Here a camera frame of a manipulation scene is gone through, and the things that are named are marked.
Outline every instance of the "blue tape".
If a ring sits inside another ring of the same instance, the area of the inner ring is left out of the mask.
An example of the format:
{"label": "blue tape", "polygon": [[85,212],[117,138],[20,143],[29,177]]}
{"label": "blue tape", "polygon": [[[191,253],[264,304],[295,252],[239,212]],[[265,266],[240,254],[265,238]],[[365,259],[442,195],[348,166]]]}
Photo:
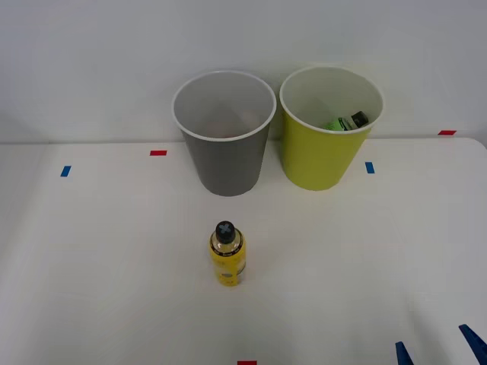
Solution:
{"label": "blue tape", "polygon": [[68,177],[69,171],[71,171],[71,166],[64,166],[64,169],[62,169],[61,172],[61,177]]}
{"label": "blue tape", "polygon": [[459,326],[480,365],[487,364],[487,344],[468,325]]}
{"label": "blue tape", "polygon": [[375,173],[374,165],[372,164],[372,162],[366,162],[365,168],[367,169],[367,173]]}
{"label": "blue tape", "polygon": [[396,343],[396,355],[398,365],[414,365],[404,343]]}

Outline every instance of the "table surface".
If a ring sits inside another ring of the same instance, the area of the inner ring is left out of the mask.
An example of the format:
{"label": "table surface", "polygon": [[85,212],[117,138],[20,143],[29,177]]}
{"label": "table surface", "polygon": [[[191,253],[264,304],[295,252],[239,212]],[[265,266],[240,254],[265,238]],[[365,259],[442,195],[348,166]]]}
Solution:
{"label": "table surface", "polygon": [[[269,142],[233,198],[182,143],[2,145],[0,363],[395,364],[403,341],[418,365],[475,364],[458,325],[487,338],[486,218],[468,138],[368,140],[323,192]],[[207,253],[222,220],[248,242],[238,287]]]}

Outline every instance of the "yellow bottle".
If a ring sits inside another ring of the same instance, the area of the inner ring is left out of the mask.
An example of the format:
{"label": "yellow bottle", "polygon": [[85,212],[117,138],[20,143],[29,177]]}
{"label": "yellow bottle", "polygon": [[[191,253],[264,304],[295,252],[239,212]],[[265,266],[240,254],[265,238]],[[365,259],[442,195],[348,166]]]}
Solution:
{"label": "yellow bottle", "polygon": [[218,281],[228,287],[243,278],[246,258],[244,235],[229,221],[218,223],[210,237],[209,251]]}

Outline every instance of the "white wall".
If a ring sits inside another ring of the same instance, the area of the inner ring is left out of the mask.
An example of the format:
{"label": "white wall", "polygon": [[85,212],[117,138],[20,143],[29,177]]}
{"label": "white wall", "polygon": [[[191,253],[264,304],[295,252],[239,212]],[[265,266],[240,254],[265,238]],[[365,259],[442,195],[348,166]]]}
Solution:
{"label": "white wall", "polygon": [[484,0],[0,0],[0,141],[180,139],[170,100],[202,71],[276,90],[312,62],[380,84],[375,135],[487,140]]}

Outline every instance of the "green object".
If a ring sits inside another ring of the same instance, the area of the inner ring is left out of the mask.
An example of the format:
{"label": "green object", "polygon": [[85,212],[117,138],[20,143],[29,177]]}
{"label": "green object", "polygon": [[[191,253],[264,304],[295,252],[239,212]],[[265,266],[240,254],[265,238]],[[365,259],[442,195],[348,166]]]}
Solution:
{"label": "green object", "polygon": [[325,124],[323,129],[327,131],[351,131],[362,128],[367,123],[367,116],[363,112],[358,112],[353,116],[336,118],[332,122]]}
{"label": "green object", "polygon": [[323,129],[326,129],[327,131],[348,131],[351,128],[347,128],[345,118],[335,118],[332,122],[325,124]]}

